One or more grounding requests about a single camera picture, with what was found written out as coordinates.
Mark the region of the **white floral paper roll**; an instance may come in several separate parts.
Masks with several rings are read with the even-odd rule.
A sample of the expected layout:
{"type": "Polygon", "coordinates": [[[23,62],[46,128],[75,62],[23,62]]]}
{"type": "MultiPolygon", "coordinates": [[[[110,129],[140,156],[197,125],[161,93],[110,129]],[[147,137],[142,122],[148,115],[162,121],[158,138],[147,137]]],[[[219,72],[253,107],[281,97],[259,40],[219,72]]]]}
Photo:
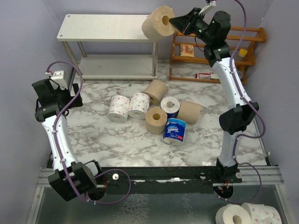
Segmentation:
{"type": "Polygon", "coordinates": [[[129,98],[121,95],[113,96],[107,114],[108,118],[116,122],[127,121],[129,104],[129,98]]]}
{"type": "Polygon", "coordinates": [[[134,93],[128,109],[128,115],[134,119],[145,119],[150,105],[150,96],[145,93],[134,93]]]}

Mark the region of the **blue Vinda roll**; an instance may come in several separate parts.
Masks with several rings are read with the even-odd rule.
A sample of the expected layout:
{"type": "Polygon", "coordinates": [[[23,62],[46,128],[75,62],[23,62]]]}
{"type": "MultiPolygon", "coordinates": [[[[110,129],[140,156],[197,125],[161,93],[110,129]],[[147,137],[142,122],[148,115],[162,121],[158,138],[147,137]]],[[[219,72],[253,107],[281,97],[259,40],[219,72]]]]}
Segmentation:
{"type": "Polygon", "coordinates": [[[167,114],[167,118],[176,118],[180,109],[180,102],[174,97],[164,97],[160,107],[167,114]]]}

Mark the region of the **blue Tempo roll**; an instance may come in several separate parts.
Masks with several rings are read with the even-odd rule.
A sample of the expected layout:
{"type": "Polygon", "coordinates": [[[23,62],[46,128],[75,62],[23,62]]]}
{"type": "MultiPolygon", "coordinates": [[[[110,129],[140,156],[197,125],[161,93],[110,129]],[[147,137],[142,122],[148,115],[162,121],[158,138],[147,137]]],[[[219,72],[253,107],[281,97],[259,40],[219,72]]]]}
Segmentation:
{"type": "Polygon", "coordinates": [[[166,122],[163,142],[172,146],[181,146],[185,140],[186,122],[170,118],[166,122]]]}

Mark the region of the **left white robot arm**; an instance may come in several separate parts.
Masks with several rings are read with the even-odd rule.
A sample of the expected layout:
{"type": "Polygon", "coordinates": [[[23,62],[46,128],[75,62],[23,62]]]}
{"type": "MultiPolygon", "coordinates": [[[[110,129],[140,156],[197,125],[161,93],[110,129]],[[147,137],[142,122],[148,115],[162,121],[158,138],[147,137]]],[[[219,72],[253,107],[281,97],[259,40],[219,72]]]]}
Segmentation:
{"type": "Polygon", "coordinates": [[[102,169],[96,160],[78,161],[68,135],[68,110],[83,106],[79,85],[72,86],[74,96],[68,88],[62,88],[49,78],[32,86],[38,96],[35,118],[47,133],[53,155],[54,174],[48,177],[48,181],[65,201],[69,201],[95,188],[103,180],[102,169]]]}

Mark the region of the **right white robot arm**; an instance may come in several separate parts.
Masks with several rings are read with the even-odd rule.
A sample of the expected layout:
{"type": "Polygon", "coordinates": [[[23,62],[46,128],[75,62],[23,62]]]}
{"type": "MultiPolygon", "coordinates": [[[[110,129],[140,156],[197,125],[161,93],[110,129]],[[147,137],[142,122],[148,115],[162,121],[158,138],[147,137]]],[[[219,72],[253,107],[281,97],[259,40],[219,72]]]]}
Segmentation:
{"type": "Polygon", "coordinates": [[[211,22],[206,23],[199,8],[193,8],[184,16],[169,20],[184,35],[194,34],[205,43],[204,56],[210,67],[216,72],[228,101],[228,111],[219,117],[224,131],[221,154],[217,160],[215,179],[226,182],[231,178],[229,168],[236,168],[237,138],[243,135],[259,110],[259,104],[252,102],[238,76],[231,50],[226,42],[231,29],[230,15],[217,11],[211,22]]]}

